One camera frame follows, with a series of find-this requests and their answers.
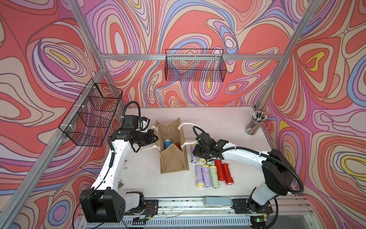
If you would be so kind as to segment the aluminium frame post left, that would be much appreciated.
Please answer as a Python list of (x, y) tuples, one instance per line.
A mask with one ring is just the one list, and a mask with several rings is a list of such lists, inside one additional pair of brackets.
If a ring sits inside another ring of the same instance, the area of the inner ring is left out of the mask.
[(96, 83), (100, 83), (102, 80), (105, 80), (108, 84), (116, 86), (113, 78), (110, 75), (110, 72), (108, 71), (105, 65), (105, 62), (102, 60), (102, 54), (100, 52), (98, 45), (95, 42), (94, 36), (91, 33), (91, 30), (88, 26), (87, 20), (85, 18), (81, 6), (79, 5), (78, 1), (68, 1), (68, 2), (74, 17), (81, 28), (82, 34), (85, 37), (87, 44), (91, 49), (95, 61), (100, 68), (93, 80)]

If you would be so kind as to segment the red flashlight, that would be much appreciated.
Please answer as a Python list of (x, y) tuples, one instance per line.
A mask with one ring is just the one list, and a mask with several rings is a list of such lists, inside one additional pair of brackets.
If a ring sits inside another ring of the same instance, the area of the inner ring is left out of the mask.
[(225, 174), (224, 174), (222, 161), (221, 160), (216, 160), (214, 163), (215, 163), (215, 166), (216, 166), (216, 169), (217, 169), (217, 174), (218, 174), (219, 181), (225, 181), (226, 177), (225, 177)]
[(174, 144), (179, 150), (181, 150), (181, 145), (179, 143)]
[(225, 175), (225, 182), (227, 185), (232, 185), (234, 184), (234, 180), (231, 176), (231, 172), (229, 169), (229, 165), (227, 163), (223, 164), (223, 171), (224, 171), (224, 175)]

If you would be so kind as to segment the green flashlight lower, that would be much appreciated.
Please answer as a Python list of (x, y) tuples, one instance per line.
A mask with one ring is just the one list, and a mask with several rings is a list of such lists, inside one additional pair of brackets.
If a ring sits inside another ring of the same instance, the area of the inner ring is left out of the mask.
[(220, 187), (217, 167), (216, 166), (210, 166), (209, 169), (210, 169), (210, 173), (211, 173), (212, 187), (214, 189), (217, 189), (217, 188)]

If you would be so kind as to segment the metal cup with pencils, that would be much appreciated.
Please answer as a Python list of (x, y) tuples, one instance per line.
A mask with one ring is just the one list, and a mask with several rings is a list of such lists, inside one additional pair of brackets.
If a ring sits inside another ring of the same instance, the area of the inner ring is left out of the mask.
[(245, 128), (245, 132), (249, 135), (255, 135), (261, 124), (267, 120), (267, 115), (259, 110), (254, 110), (250, 122)]

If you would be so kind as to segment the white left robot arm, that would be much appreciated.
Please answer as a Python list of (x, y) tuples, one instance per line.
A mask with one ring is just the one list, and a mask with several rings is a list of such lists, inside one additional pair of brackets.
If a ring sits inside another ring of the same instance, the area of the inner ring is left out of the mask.
[(80, 204), (88, 223), (117, 223), (126, 212), (144, 211), (142, 192), (118, 192), (119, 173), (131, 152), (136, 153), (141, 147), (157, 140), (153, 129), (142, 132), (118, 129), (108, 138), (110, 151), (103, 168), (91, 189), (82, 191), (80, 195)]

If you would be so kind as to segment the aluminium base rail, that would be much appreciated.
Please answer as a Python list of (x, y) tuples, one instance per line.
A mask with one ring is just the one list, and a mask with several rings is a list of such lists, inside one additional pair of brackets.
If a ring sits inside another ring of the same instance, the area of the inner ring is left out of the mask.
[(154, 198), (156, 212), (133, 216), (128, 213), (118, 223), (88, 223), (83, 215), (75, 229), (320, 229), (315, 213), (304, 197), (290, 195), (271, 201), (273, 212), (240, 213), (244, 198), (233, 198), (233, 207), (208, 207), (204, 198)]

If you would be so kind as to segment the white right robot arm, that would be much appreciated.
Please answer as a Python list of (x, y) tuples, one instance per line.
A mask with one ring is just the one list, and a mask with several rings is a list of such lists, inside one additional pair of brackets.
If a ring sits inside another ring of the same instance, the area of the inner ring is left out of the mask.
[(296, 172), (278, 150), (256, 151), (234, 145), (227, 140), (215, 141), (207, 133), (200, 134), (195, 140), (198, 143), (193, 151), (195, 156), (208, 161), (214, 159), (236, 161), (262, 172), (262, 183), (253, 189), (246, 201), (252, 212), (256, 208), (263, 207), (269, 200), (290, 192)]

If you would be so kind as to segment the brown burlap tote bag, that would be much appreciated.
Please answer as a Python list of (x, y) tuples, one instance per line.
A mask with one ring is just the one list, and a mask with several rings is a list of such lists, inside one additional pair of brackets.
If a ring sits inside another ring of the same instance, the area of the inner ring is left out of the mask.
[[(168, 125), (164, 125), (159, 121), (155, 121), (152, 126), (154, 133), (158, 136), (158, 140), (151, 146), (143, 147), (144, 150), (156, 148), (159, 152), (160, 158), (160, 173), (167, 174), (173, 172), (180, 172), (189, 170), (188, 161), (188, 147), (196, 143), (196, 141), (186, 141), (183, 126), (194, 126), (193, 123), (181, 122), (180, 118), (177, 118)], [(170, 139), (172, 144), (165, 149), (164, 141)], [(179, 143), (181, 150), (179, 150), (174, 144)]]

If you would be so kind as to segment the blue flashlight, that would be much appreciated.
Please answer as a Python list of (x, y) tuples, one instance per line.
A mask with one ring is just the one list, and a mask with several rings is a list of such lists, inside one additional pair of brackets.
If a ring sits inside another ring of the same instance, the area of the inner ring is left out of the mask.
[(170, 139), (166, 139), (166, 140), (164, 141), (165, 149), (167, 149), (171, 144), (172, 144), (172, 141), (171, 141)]

